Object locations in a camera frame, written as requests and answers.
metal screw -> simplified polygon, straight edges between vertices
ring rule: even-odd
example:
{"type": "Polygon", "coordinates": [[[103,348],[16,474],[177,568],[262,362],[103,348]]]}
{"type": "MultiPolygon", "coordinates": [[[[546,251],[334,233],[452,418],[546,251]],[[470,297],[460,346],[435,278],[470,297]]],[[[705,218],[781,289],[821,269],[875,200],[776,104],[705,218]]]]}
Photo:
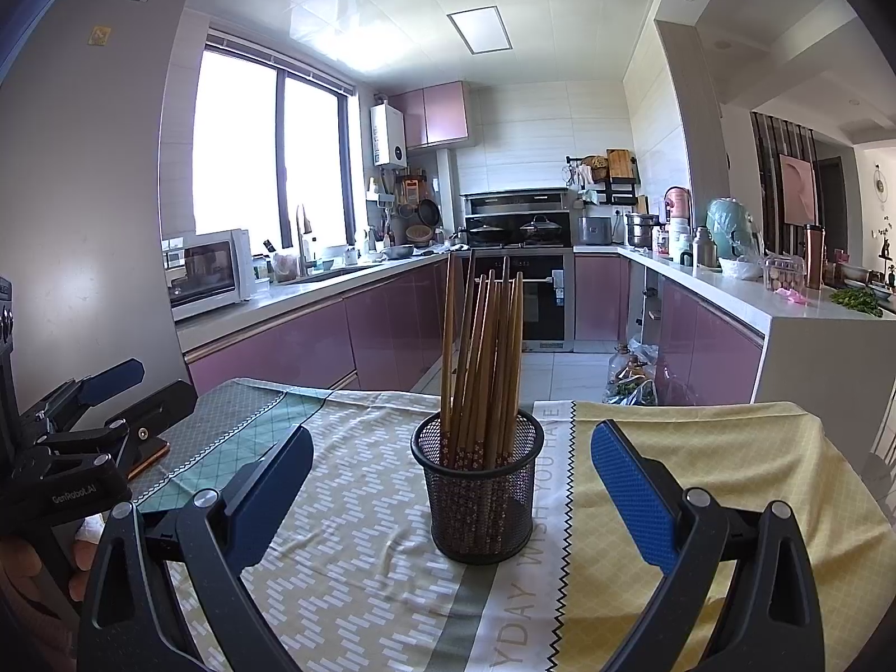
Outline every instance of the metal screw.
{"type": "Polygon", "coordinates": [[[218,500],[218,493],[214,490],[200,490],[193,496],[193,505],[197,508],[207,508],[218,500]]]}
{"type": "Polygon", "coordinates": [[[128,515],[131,514],[131,503],[130,502],[120,502],[118,505],[112,509],[112,517],[118,518],[121,520],[122,518],[127,518],[128,515]]]}
{"type": "Polygon", "coordinates": [[[700,487],[692,487],[687,491],[687,502],[698,508],[705,508],[710,504],[710,494],[700,487]]]}
{"type": "Polygon", "coordinates": [[[772,502],[772,512],[777,515],[778,518],[781,518],[781,520],[787,520],[793,513],[793,511],[790,510],[790,505],[787,505],[783,500],[772,502]]]}

blue gripper pad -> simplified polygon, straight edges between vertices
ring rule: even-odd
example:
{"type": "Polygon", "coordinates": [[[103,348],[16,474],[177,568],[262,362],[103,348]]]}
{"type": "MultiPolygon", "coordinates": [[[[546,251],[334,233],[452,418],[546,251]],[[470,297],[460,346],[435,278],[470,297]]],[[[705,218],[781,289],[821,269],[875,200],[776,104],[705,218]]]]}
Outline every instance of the blue gripper pad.
{"type": "Polygon", "coordinates": [[[591,462],[645,563],[668,576],[678,562],[675,518],[637,460],[606,422],[591,433],[591,462]]]}

utensil holder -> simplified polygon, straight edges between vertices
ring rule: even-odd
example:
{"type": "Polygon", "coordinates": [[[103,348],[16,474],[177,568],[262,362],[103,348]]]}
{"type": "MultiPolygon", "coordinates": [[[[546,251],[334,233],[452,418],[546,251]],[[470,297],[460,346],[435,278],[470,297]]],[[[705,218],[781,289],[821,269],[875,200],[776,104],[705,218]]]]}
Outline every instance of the utensil holder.
{"type": "Polygon", "coordinates": [[[522,550],[532,534],[535,460],[544,443],[541,425],[520,411],[514,446],[502,466],[450,469],[439,464],[439,414],[418,426],[410,450],[427,480],[433,541],[442,554],[460,563],[485,565],[522,550]]]}

ceiling light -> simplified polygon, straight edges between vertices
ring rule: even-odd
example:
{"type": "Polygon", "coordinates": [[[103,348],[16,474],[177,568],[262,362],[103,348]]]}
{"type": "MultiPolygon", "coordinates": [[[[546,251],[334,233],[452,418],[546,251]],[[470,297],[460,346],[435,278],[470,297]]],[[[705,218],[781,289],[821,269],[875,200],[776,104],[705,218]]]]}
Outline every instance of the ceiling light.
{"type": "Polygon", "coordinates": [[[494,6],[454,12],[448,19],[474,55],[511,50],[513,47],[503,26],[501,13],[494,6]]]}

sink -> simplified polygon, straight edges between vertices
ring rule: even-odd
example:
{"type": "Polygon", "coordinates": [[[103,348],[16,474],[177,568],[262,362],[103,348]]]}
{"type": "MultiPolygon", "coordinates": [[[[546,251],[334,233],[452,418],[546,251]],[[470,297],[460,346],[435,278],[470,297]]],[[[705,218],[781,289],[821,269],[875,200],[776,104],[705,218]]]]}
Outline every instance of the sink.
{"type": "Polygon", "coordinates": [[[326,270],[322,273],[315,273],[314,275],[306,276],[306,278],[299,278],[294,281],[293,284],[303,284],[303,283],[320,283],[324,280],[331,280],[332,278],[341,278],[343,275],[351,275],[352,273],[358,273],[362,270],[369,270],[375,267],[375,265],[351,265],[346,268],[337,268],[335,270],[326,270]]]}

